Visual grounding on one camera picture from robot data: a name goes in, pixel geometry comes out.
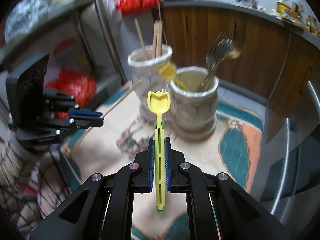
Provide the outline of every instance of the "wooden stick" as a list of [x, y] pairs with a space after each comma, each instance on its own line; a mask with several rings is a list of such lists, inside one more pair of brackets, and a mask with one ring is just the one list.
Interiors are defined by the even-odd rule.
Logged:
[[152, 58], [156, 57], [157, 36], [159, 31], [159, 21], [155, 21], [153, 29], [153, 46], [152, 46]]
[[[126, 93], [124, 93], [116, 102], [114, 102], [110, 109], [104, 113], [100, 118], [105, 118], [107, 116], [107, 114], [109, 114], [113, 109], [115, 109], [124, 99], [126, 99], [128, 97], [128, 95], [130, 95], [130, 93], [138, 86], [140, 85], [140, 82], [138, 82], [137, 84], [133, 85], [132, 87], [130, 87], [128, 89], [128, 91]], [[82, 142], [82, 140], [84, 139], [84, 137], [93, 129], [93, 127], [89, 127], [87, 130], [85, 130], [84, 134], [78, 139], [78, 141], [75, 143], [75, 145], [73, 146], [74, 150], [77, 146], [79, 146], [79, 144]]]
[[159, 23], [159, 31], [158, 31], [158, 35], [157, 35], [156, 57], [160, 57], [161, 52], [162, 52], [162, 24], [163, 24], [163, 22], [161, 21]]
[[138, 36], [139, 36], [139, 40], [140, 40], [140, 43], [141, 43], [141, 47], [142, 47], [142, 49], [144, 51], [144, 56], [146, 57], [146, 59], [149, 59], [148, 55], [147, 55], [147, 52], [146, 52], [146, 48], [144, 46], [144, 42], [143, 42], [143, 38], [142, 38], [142, 34], [141, 34], [141, 30], [140, 30], [140, 26], [139, 26], [139, 22], [138, 22], [137, 18], [134, 19], [134, 23], [136, 25], [136, 29], [137, 29], [137, 32], [138, 32]]

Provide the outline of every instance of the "shelf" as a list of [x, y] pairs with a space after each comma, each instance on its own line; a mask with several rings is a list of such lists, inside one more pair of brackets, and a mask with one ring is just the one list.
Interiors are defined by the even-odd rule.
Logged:
[[81, 13], [89, 5], [94, 3], [94, 1], [95, 0], [75, 0], [72, 3], [56, 8], [46, 17], [42, 18], [33, 31], [24, 36], [19, 36], [3, 46], [0, 49], [0, 72], [7, 70], [6, 64], [12, 63], [30, 44], [70, 20], [75, 13]]

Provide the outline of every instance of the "cabinet door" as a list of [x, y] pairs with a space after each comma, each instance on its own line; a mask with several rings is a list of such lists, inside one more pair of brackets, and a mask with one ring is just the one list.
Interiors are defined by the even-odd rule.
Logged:
[[288, 57], [279, 82], [269, 101], [268, 140], [284, 125], [304, 97], [306, 82], [319, 74], [319, 50], [292, 34]]
[[172, 60], [179, 67], [206, 67], [205, 58], [217, 36], [233, 33], [232, 11], [192, 6], [167, 7], [161, 13]]
[[217, 76], [269, 98], [283, 67], [290, 33], [285, 28], [249, 14], [234, 12], [234, 38], [242, 50], [226, 60]]

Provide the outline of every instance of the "utensil holder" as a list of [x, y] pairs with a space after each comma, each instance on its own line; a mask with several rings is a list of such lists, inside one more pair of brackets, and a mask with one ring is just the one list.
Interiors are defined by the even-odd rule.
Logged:
[[141, 102], [142, 116], [145, 113], [152, 114], [147, 104], [148, 92], [162, 91], [168, 86], [167, 81], [159, 75], [159, 70], [171, 60], [172, 48], [163, 44], [161, 56], [157, 58], [152, 58], [152, 49], [153, 45], [145, 46], [149, 60], [145, 60], [145, 53], [142, 48], [136, 49], [128, 56], [128, 65], [132, 68], [132, 84], [135, 85], [140, 82], [135, 92]]
[[[190, 91], [196, 90], [206, 74], [207, 69], [195, 66], [180, 68], [177, 72], [179, 79], [184, 82]], [[186, 132], [201, 135], [206, 133], [206, 130], [214, 130], [218, 86], [219, 80], [215, 77], [212, 79], [208, 91], [194, 93], [180, 89], [174, 81], [171, 81], [170, 119]]]

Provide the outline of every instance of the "yellow toy shovel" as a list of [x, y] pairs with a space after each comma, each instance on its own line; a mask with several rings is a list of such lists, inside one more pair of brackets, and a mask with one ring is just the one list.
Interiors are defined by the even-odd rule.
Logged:
[[170, 108], [169, 92], [160, 91], [148, 93], [148, 108], [156, 114], [155, 122], [155, 178], [156, 178], [156, 208], [158, 213], [165, 211], [165, 191], [166, 191], [166, 169], [165, 169], [165, 152], [164, 152], [164, 120], [162, 114]]
[[177, 87], [189, 91], [188, 87], [177, 77], [177, 68], [172, 62], [168, 62], [159, 70], [159, 75], [166, 81], [173, 80]]

